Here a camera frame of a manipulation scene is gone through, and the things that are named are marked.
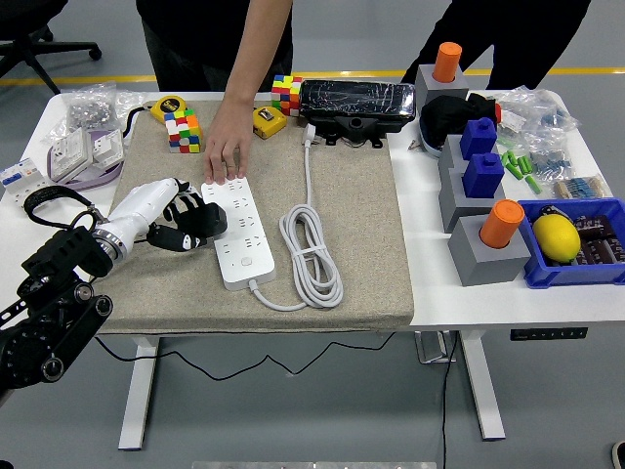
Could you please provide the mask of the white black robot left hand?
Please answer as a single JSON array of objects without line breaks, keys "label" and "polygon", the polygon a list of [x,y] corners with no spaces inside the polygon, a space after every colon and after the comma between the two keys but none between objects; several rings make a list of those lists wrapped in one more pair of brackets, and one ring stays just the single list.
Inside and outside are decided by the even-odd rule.
[{"label": "white black robot left hand", "polygon": [[155,225],[155,220],[180,198],[188,208],[193,201],[203,204],[199,192],[189,182],[175,178],[143,184],[129,194],[93,231],[94,239],[114,263],[124,261],[131,253],[135,241],[145,235],[155,247],[185,252],[208,243],[206,236],[194,236],[176,228]]}]

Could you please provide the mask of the person's left hand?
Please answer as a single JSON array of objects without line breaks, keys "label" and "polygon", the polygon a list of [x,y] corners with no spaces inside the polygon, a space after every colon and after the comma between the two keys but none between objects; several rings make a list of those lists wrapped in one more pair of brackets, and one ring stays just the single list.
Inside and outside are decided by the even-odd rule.
[{"label": "person's left hand", "polygon": [[224,96],[209,127],[204,155],[206,184],[222,185],[247,174],[255,96]]}]

